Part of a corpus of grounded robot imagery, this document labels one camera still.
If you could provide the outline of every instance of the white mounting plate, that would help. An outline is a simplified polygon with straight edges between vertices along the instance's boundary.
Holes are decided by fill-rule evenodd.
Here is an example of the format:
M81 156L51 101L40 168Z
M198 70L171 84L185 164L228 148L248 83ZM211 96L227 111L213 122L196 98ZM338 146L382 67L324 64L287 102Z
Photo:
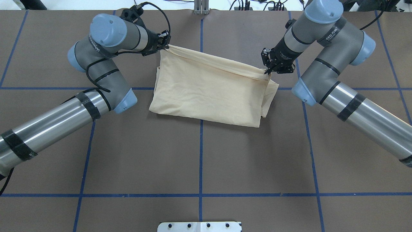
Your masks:
M242 232L242 223L241 222L161 223L157 227L157 232Z

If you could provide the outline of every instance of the grid line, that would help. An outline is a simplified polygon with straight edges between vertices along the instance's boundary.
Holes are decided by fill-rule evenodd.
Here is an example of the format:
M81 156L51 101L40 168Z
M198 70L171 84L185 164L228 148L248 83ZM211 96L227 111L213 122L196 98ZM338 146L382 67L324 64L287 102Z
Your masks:
M0 90L88 90L92 87L0 87ZM131 87L133 90L154 90L154 87ZM411 91L412 88L353 88L354 90L402 90ZM278 90L292 90L292 87L279 87Z
M91 132L90 132L90 138L89 138L89 146L87 147L87 155L86 155L86 161L84 163L84 170L83 170L83 177L82 177L82 185L80 186L80 193L79 193L79 201L77 203L77 210L76 210L76 216L75 216L75 221L73 225L73 232L76 232L77 230L77 223L79 221L79 215L80 215L80 208L82 206L82 198L83 198L83 191L84 191L84 184L86 182L86 175L87 175L87 167L89 166L89 158L90 158L90 151L91 151L91 142L93 140L93 135L94 135L94 128L96 126L96 122L93 122L91 125Z
M82 198L167 198L199 197L197 193L176 194L83 194ZM203 193L202 197L314 197L316 193ZM330 192L319 196L412 196L412 192ZM80 194L8 193L0 197L80 197Z
M200 20L200 52L203 52L203 19ZM203 221L203 120L200 120L199 146L199 222Z
M406 116L408 117L409 124L412 125L411 116L409 115L409 110L408 110L408 107L406 106L405 98L403 97L402 89L400 88L399 80L398 80L398 77L396 75L395 68L393 66L391 56L389 55L388 48L386 46L385 38L384 38L384 35L382 33L382 28L381 28L381 24L380 24L379 19L376 22L378 23L378 29L379 29L379 33L381 35L382 43L384 44L384 49L385 49L385 52L386 52L386 56L388 57L388 61L389 61L389 64L391 66L391 69L392 69L393 77L395 78L396 86L398 87L399 95L400 95L400 98L402 100L403 107L405 108Z
M3 85L4 78L6 77L7 70L9 68L10 62L12 61L13 53L14 53L14 50L16 49L17 42L19 40L21 31L23 30L23 25L26 21L27 15L28 15L28 10L26 10L26 13L24 14L24 18L23 18L23 21L21 22L19 32L17 33L17 36L16 36L16 40L14 41L12 51L10 52L9 59L7 60L6 67L3 72L3 76L1 77L1 80L0 80L0 87Z
M292 19L291 12L288 11L288 14L289 14L289 20L291 20ZM300 69L299 69L298 59L296 59L296 72L297 72L297 77L300 78ZM315 158L313 156L312 140L311 140L311 137L310 137L308 117L307 117L306 106L305 106L304 102L302 102L302 108L303 108L303 115L304 115L304 119L305 119L306 134L307 134L308 141L309 141L310 156L311 156L311 161L312 161L312 173L313 173L313 179L314 179L315 191L316 191L316 201L318 203L319 221L320 221L320 224L321 224L321 231L325 232L325 226L324 226L324 223L323 223L321 197L320 197L320 194L319 194L318 178L317 178L317 175L316 175Z

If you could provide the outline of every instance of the cloth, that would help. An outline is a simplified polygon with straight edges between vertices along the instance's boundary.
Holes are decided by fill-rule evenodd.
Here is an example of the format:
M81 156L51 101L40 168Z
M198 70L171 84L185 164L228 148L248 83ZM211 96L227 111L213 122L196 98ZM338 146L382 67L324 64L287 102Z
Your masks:
M264 70L169 47L160 52L151 112L259 127L279 86Z

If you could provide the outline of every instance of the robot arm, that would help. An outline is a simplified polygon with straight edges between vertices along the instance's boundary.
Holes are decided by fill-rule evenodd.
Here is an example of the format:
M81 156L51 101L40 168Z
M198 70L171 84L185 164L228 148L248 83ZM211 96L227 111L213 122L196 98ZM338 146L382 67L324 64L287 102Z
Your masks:
M140 18L146 4L151 3L126 9L121 17L98 14L93 18L90 34L75 43L68 59L77 70L86 72L96 88L80 92L49 112L1 134L0 180L19 163L32 159L101 115L112 109L119 114L137 103L112 58L122 53L145 56L167 48L170 25L161 34L148 30ZM120 49L131 51L118 52Z
M412 167L412 127L337 80L349 64L361 64L375 49L374 40L342 13L338 0L314 0L298 20L286 24L288 30L276 47L263 49L266 72L293 72L293 61L317 41L324 49L292 93L311 106L324 106Z

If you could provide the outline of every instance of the blue joint cap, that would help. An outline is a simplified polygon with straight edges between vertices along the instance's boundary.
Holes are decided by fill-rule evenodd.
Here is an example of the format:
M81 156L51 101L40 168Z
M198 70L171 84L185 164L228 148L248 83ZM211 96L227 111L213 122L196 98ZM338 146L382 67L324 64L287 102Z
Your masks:
M360 65L363 63L370 55L372 55L375 50L376 43L371 37L369 37L364 31L363 32L363 43L360 51L356 58L351 62L351 65Z
M343 13L343 5L339 0L313 0L305 8L305 16L318 24L336 22Z
M120 103L116 106L114 111L117 114L122 113L123 111L127 110L128 108L134 106L137 103L137 97L134 94L133 90L130 90L127 92L125 97L120 101Z
M78 43L78 41L69 49L69 51L67 52L67 59L69 60L69 63L77 70L79 70L80 72L86 72L86 70L84 70L79 62L77 62L76 59L76 53L75 53L75 48L76 48L76 44Z
M123 19L115 15L98 14L91 21L90 34L101 46L114 47L123 42L127 26Z
M292 93L310 106L314 106L314 104L316 104L315 98L300 77L295 86L292 88Z

